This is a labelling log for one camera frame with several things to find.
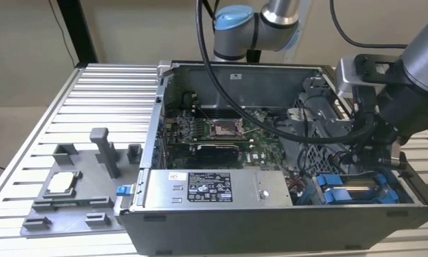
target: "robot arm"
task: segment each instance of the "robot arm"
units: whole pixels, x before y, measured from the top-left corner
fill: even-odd
[[[260,13],[232,5],[216,14],[213,61],[237,62],[246,50],[278,51],[297,38],[300,0],[269,0]]]
[[[400,57],[357,55],[342,58],[337,79],[340,88],[352,90],[356,103],[365,96],[354,91],[365,87],[369,88],[368,101],[377,104],[376,129],[356,145],[356,153],[362,153],[354,158],[357,164],[376,161],[381,165],[400,166],[405,162],[397,156],[400,146],[414,133],[428,129],[428,24]]]

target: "metal slotted surface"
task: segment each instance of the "metal slotted surface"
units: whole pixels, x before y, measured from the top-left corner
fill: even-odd
[[[74,142],[77,149],[95,149],[87,134],[98,126],[109,128],[115,148],[143,143],[155,84],[154,66],[95,64],[74,71],[0,178],[0,256],[138,256],[125,233],[25,239],[18,232],[53,165],[49,155],[55,144]],[[428,131],[402,148],[428,184]],[[340,255],[428,256],[428,222],[418,229],[394,232],[366,251],[248,256]]]

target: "white wall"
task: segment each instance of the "white wall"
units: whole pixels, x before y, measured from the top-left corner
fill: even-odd
[[[71,70],[47,2],[0,0],[0,107],[47,105]]]
[[[428,0],[334,0],[334,10],[345,34],[361,43],[408,44],[428,23]],[[336,66],[340,57],[358,53],[398,55],[401,50],[349,45],[336,31],[328,0],[312,0],[292,61]]]
[[[264,0],[220,1],[220,8]],[[199,60],[193,0],[82,0],[94,48],[102,61],[155,64],[161,59]],[[210,18],[203,12],[206,47],[212,49]],[[282,52],[264,52],[262,62],[281,63]]]
[[[294,63],[334,65],[341,56],[357,52],[400,53],[349,46],[334,31],[328,0],[310,2]],[[99,61],[155,64],[159,59],[199,59],[193,0],[82,0],[81,3]],[[258,11],[265,0],[221,3],[250,4]],[[406,43],[428,21],[428,0],[336,0],[334,3],[346,34],[361,42]],[[208,48],[212,48],[206,15],[205,23]],[[282,52],[264,52],[261,56],[262,62],[284,61]],[[47,105],[71,70],[47,1],[0,0],[0,106]]]

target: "white sticker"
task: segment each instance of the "white sticker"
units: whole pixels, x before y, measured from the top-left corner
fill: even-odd
[[[186,173],[183,173],[183,172],[170,172],[167,174],[167,180],[186,180]]]

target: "warning label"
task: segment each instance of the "warning label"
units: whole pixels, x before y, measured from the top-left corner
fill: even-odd
[[[190,202],[233,202],[229,173],[187,173]]]

